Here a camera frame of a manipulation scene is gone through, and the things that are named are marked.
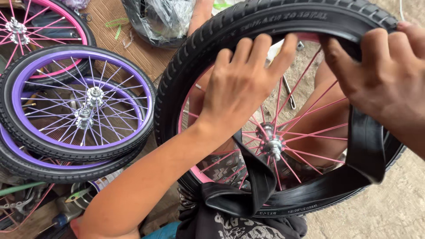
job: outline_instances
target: pink rim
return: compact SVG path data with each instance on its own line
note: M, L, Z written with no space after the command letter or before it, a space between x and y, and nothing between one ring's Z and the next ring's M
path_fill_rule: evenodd
M11 9L12 9L12 16L14 17L14 11L13 11L13 8L12 8L12 3L11 3L11 0L9 0L9 3L10 3L10 6L11 6ZM44 12L44 11L47 11L47 10L51 10L51 11L53 11L53 12L55 12L55 13L57 13L58 15L60 15L60 16L62 16L62 17L65 17L66 18L66 20L69 22L69 23L71 23L74 27L75 27L75 29L77 30L77 32L78 32L78 34L80 35L80 38L81 38L81 44L83 44L83 45L87 45L87 36L85 35L85 33L84 33L84 31L83 31L83 29L82 29L82 27L80 26L80 24L75 20L75 18L73 18L67 11L65 11L62 7L60 7L60 6L58 6L57 4L55 4L55 3L53 3L53 2L51 2L51 1L49 1L49 0L30 0L29 1L29 3L28 3L28 8L27 8L27 10L25 11L25 18L24 18L24 23L26 23L26 22L29 22L30 20L32 20L34 17L35 17L35 15L34 16L32 16L32 17L29 17L28 16L28 9L30 9L31 8L31 4L38 4L38 5L41 5L41 6L43 6L43 7L46 7L46 8L44 8L43 10L42 10L42 12ZM6 19L6 17L3 15L3 13L1 13L1 11L0 11L0 20L7 20ZM51 38L48 38L48 37L44 37L44 36L41 36L41 35L39 35L39 34L36 34L36 33L31 33L31 32L27 32L27 34L26 35L36 35L37 37L43 37L43 39L41 39L41 38L37 38L38 40L53 40L53 41L56 41L56 42L59 42L59 40L65 40L65 39L51 39ZM2 39L1 41L0 41L0 45L2 45L2 44L5 44L5 43L7 43L8 41L6 40L6 39L8 39L8 36L7 37L5 37L4 39ZM42 46L40 46L38 43L36 43L35 41L34 41L34 39L35 38L31 38L31 40L30 41L32 41L32 42L30 42L31 44L33 44L33 45L36 45L36 46L38 46L38 47L41 47L42 48ZM23 52L23 46L22 46L22 44L20 44L19 45L20 46L20 48L18 49L18 44L16 45L16 47L15 47L15 50L13 51L13 53L12 53L12 55L10 56L10 58L9 58L9 62L7 63L7 65L6 65L6 68L7 68L7 66L11 63L11 59L13 59L13 56L15 55L15 53L16 53L16 51L17 50L19 50L21 53L22 53L22 55L24 54L24 52ZM26 44L24 45L29 51L32 51ZM81 59L77 59L77 61L75 62L75 64L77 65L77 64L79 64L81 62ZM68 67L66 67L64 70L62 69L62 70L59 70L59 71L56 71L56 72L52 72L52 73L48 73L47 75L48 76L54 76L54 75L58 75L58 74L61 74L61 73L64 73L65 72L65 70L70 70L70 69L72 69L74 67L74 65L72 64L72 65L70 65L70 66L68 66ZM37 78L42 78L42 77L45 77L44 75L33 75L33 76L31 76L31 79L37 79Z
M319 40L318 40L318 36L315 34L315 33L297 33L297 35L298 35L298 38L300 39L300 40L307 40L307 41L312 41L312 42L319 42ZM322 107L319 107L319 108L317 108L317 109L315 109L315 110L312 110L312 111L310 111L312 108L313 108L313 106L332 88L332 86L334 86L335 84L336 84L336 82L334 82L310 107L309 107L309 109L307 110L307 111L305 111L301 116L299 116L299 117L295 117L295 118L292 118L292 119L290 119L290 120L288 120L288 121L286 121L286 122L283 122L283 123L281 123L281 124L277 124L277 120L276 120L276 115L278 115L281 111L282 111L282 109L286 106L286 104L288 103L288 101L289 101L289 98L292 96L292 94L293 94L293 92L295 91L295 89L296 89L296 87L298 86L298 84L300 83L300 81L303 79L303 77L304 77L304 75L306 74L306 72L308 71L308 69L310 68L310 66L311 66L311 64L314 62L314 60L315 60L315 58L316 58L316 56L318 55L318 53L321 51L321 48L319 48L319 50L316 52L316 54L314 55L314 57L313 57L313 59L311 60L311 62L308 64L308 66L307 66L307 68L305 69L305 71L302 73L302 75L301 75L301 77L299 78L299 80L297 81L297 83L295 84L295 86L294 86L294 88L292 89L292 91L291 91L291 93L290 94L288 94L287 96L286 96L286 99L285 99L285 101L284 101L284 103L281 105L281 107L279 108L279 106L280 106L280 104L279 104L279 100L277 101L277 108L276 108L276 114L275 114L275 117L273 118L273 120L271 121L271 123L275 126L275 134L276 135L278 135L278 136L280 136L280 137L282 137L284 134L293 134L293 135L297 135L295 138L292 138L292 139L289 139L289 140L286 140L285 142L283 142L284 144L286 144L286 142L290 142L290 141L294 141L294 140L297 140L297 139L301 139L301 138L304 138L304 137L320 137L320 138L327 138L327 139L338 139L338 140L348 140L347 138L339 138L339 137L328 137L328 136L321 136L321 135L316 135L316 134L319 134L319 133L323 133L323 132L325 132L325 131L329 131L329 130L332 130L332 129L335 129L335 128L339 128L339 127L343 127L343 126L347 126L347 123L345 123L345 124L341 124L341 125L337 125L337 126L334 126L334 127L331 127L331 128L328 128L328 129L325 129L325 130L321 130L321 131L317 131L317 132L314 132L314 133L310 133L310 134L301 134L301 133L293 133L293 132L288 132L288 130L290 129L290 128L292 128L292 126L294 126L303 116L305 116L305 115L308 115L308 114L311 114L311 113L314 113L314 112L317 112L317 111L319 111L319 110L321 110L321 109L323 109L323 108L326 108L326 107L328 107L328 106L331 106L331 105L334 105L334 104L336 104L336 103L338 103L338 102L341 102L341 101L344 101L344 100L346 100L347 98L346 97L344 97L344 98L341 98L341 99L339 99L339 100L336 100L336 101L334 101L334 102L331 102L331 103L329 103L329 104L327 104L327 105L324 105L324 106L322 106ZM195 115L195 114L193 114L193 113L190 113L190 112L188 112L188 111L186 111L184 108L185 108L185 105L186 105L186 102L188 101L188 99L189 99L189 95L190 95L190 93L192 92L192 90L196 87L196 88L199 88L199 89L201 89L199 86L197 86L197 82L199 81L199 79L205 74L205 72L207 72L210 68L212 67L212 65L210 66L210 67L208 67L198 78L197 78L197 80L195 81L195 83L192 85L192 87L190 88L190 90L189 90L189 92L188 92L188 94L187 94L187 96L186 96L186 98L185 98L185 100L184 100L184 103L183 103L183 105L182 105L182 107L181 107L181 111L180 111L180 115L179 115L179 120L178 120L178 133L181 133L183 130L182 130L182 123L183 123L183 115L184 115L184 113L187 113L188 115L190 115L190 116L194 116L194 117L198 117L197 115ZM282 88L282 79L281 79L281 81L280 81L280 83L279 83L279 92L278 92L278 96L280 96L280 93L281 93L281 88ZM263 120L263 122L265 122L265 117L264 117L264 110L263 110L263 106L261 105L260 106L260 110L261 110L261 116L262 116L262 118L261 118L261 120ZM257 121L257 119L254 117L254 116L252 116L252 118L253 118L253 120L249 120L248 122L251 122L252 124L254 124L254 125L256 125L256 126L259 126L259 128L260 128L260 130L261 131L264 131L264 129L263 129L263 127L261 127L261 125L260 125L260 123ZM290 125L289 127L286 127L283 131L277 131L276 130L276 128L278 128L278 127L281 127L281 126L284 126L284 125L286 125L286 124L289 124L289 123L292 123L292 122L294 122L292 125ZM250 143L250 142L255 142L255 141L261 141L261 139L260 138L257 138L256 136L255 137L253 137L253 136L251 136L251 135L248 135L248 133L256 133L256 131L242 131L242 134L243 134L243 136L246 136L246 137L248 137L249 139L250 139L250 141L248 142L248 143ZM258 147L250 147L250 149L257 149L256 151L255 151L255 154L257 155L257 152L258 152L258 149L261 149L262 147L261 147L261 143L262 142L260 142L259 143L259 146ZM288 148L288 147L285 147L285 150L287 150L287 151L290 151L290 152L292 152L294 155L296 155L302 162L304 162L304 163L306 163L306 165L308 165L308 166L310 166L311 168L313 168L315 171L317 171L319 174L322 174L320 171L318 171L314 166L312 166L311 164L309 164L302 156L300 156L300 154L304 154L304 155L310 155L310 156L314 156L314 157L317 157L317 158L322 158L322 159L326 159L326 160L330 160L330 161L333 161L333 162L338 162L338 163L344 163L344 162L342 162L342 161L339 161L339 160L336 160L336 159L330 159L330 158L327 158L327 157L323 157L323 156L319 156L319 155L314 155L314 154L310 154L310 153L307 153L307 152L303 152L303 151L298 151L298 150L294 150L294 149L291 149L291 148ZM232 150L232 151L226 151L226 152L219 152L219 153L221 153L221 154L226 154L226 153L231 153L231 152L234 152L234 151L238 151L238 150ZM287 165L287 166L289 166L288 165L288 163L286 162L286 160L282 157L282 156L280 156L281 157L281 159L283 160L283 162ZM273 158L273 160L271 160L271 158L270 158L270 156L269 156L269 160L268 160L268 162L267 162L267 164L269 165L269 162L273 165L273 166L271 166L271 169L273 170L273 171L275 171L276 173L277 173L277 168L276 168L276 162L275 162L275 159ZM193 166L190 170L192 171L192 173L193 173L193 175L196 177L196 178L198 178L202 183L206 183L206 182L214 182L212 179L210 179L207 175L205 175L203 172L205 171L205 170L207 170L209 167L207 167L207 168L205 168L204 170L200 170L196 165L195 166ZM242 166L242 167L240 167L234 174L236 174L237 172L239 172L242 168L244 168L245 166ZM295 176L295 178L298 180L298 182L299 183L302 183L301 182L301 180L299 179L299 177L296 175L296 173L293 171L293 169L289 166L289 169L290 169L290 171L292 172L292 174ZM245 175L244 175L244 177L243 177L243 180L241 181L241 184L240 184L240 186L239 186L239 189L241 188L241 186L242 186L242 183L244 182L244 180L245 180L245 178L247 177L247 172L245 173Z

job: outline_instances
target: person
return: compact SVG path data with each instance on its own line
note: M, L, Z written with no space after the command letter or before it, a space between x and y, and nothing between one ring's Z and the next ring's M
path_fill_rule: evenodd
M381 28L367 32L361 41L361 63L336 39L323 37L320 41L326 63L349 102L425 159L425 29L400 22L397 30L391 34ZM83 216L79 238L140 238L138 224L168 188L223 145L270 95L292 63L297 42L295 34L287 34L268 68L264 61L272 39L266 34L253 41L241 39L235 52L222 49L210 73L199 118L100 191ZM184 239L262 238L261 234L300 238L307 230L302 217L235 219L203 206L182 214L186 220L177 238Z

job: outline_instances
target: wheel hub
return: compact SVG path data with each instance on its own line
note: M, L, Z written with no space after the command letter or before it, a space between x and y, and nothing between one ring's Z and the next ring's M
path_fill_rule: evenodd
M285 140L277 134L274 134L274 126L270 122L262 123L260 127L257 127L257 135L261 139L260 150L267 156L274 156L276 160L280 160L281 152L285 150Z

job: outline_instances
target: bicycle wheel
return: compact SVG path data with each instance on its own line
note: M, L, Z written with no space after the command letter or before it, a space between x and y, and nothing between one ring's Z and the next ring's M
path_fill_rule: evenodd
M93 33L87 24L59 1L30 0L25 11L13 8L11 0L9 3L10 8L0 9L0 55L7 59L5 69L20 56L38 48L68 43L96 46ZM40 70L64 83L72 81L69 74L78 75L78 71L85 74L90 67L87 59L57 63L46 65ZM27 85L26 91L43 90L48 88L48 85L60 85L38 72L30 77L30 81L44 86Z
M46 63L76 56L96 61L103 69L100 78L91 69L91 76L75 77L69 85L54 86L36 98L23 92L25 85L37 84L27 81L32 72ZM91 46L53 46L22 59L4 75L0 88L11 92L0 100L1 121L16 141L38 154L74 162L113 159L134 150L152 131L152 83L136 65L113 52ZM37 106L26 107L24 112L22 100L33 100ZM42 128L31 122L52 116L57 119ZM61 128L66 130L57 138ZM74 139L79 134L82 141L77 143Z
M387 169L399 157L403 145L381 126L368 128L362 121L365 116L349 108L348 101L343 95L333 100L328 98L331 100L321 104L337 81L335 79L323 88L320 94L313 95L317 89L312 83L314 75L308 68L312 65L317 68L314 58L320 53L319 34L336 37L352 57L361 60L359 43L362 35L378 27L394 31L396 23L397 20L387 12L363 0L305 2L266 0L247 1L230 7L195 31L177 51L165 70L156 101L157 144L164 143L196 120L198 114L195 111L199 113L199 106L202 106L196 99L199 98L199 94L203 94L206 87L205 84L198 84L198 80L213 65L221 49L235 49L243 37L254 39L261 33L267 33L272 36L273 43L277 43L287 33L295 32L307 48L315 49L300 51L293 65L303 61L303 58L299 57L300 54L309 55L313 60L306 62L307 68L301 72L296 72L291 67L286 74L289 76L289 84L293 86L292 93L284 91L281 79L261 109L242 128L243 143L252 150L252 154L270 165L278 178L276 192L256 216L299 215L320 210L351 197L370 184L358 171L345 165L344 157L340 156L347 145L353 143L352 137L368 132L372 138L380 139L375 141L375 144L381 147L383 144L385 161L382 164ZM296 80L290 77L296 75L300 75ZM288 108L290 96L295 97L297 111ZM326 120L318 123L315 120L312 121L314 123L304 124L306 125L304 132L293 130L301 120L305 121L310 116L341 105L345 107L345 121L330 125L335 121ZM322 129L309 131L308 126L316 127L321 124ZM366 138L364 137L362 143L367 148L371 142ZM310 153L309 144L306 143L301 145L304 146L304 150L296 149L300 145L293 146L294 142L311 139L325 140L322 141L325 146L335 142L342 145L338 146L339 151L332 151L332 157L326 155L329 151L323 152L325 155ZM232 140L227 143L192 167L179 179L179 183L192 193L199 193L201 183L213 181L249 190L249 175L243 158L238 154L239 149ZM347 158L352 158L353 155L365 157L367 154L365 150L349 150ZM322 168L316 166L314 160L306 160L307 158L333 163L331 167Z
M0 136L0 165L27 178L51 183L86 182L108 175L135 159L146 143L116 160L79 164L29 152L17 145L1 125Z

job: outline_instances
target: green zip tie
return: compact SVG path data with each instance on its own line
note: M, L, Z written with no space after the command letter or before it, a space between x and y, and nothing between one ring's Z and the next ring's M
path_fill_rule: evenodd
M118 22L118 21L125 21L125 22L124 23L115 23L115 22ZM115 34L115 40L118 40L119 34L121 33L122 25L125 25L127 23L129 23L128 18L119 18L119 19L112 20L110 22L105 23L105 26L106 27L118 26L118 30L116 31L116 34Z
M212 6L217 10L221 10L222 8L228 8L233 5L228 3L214 3Z

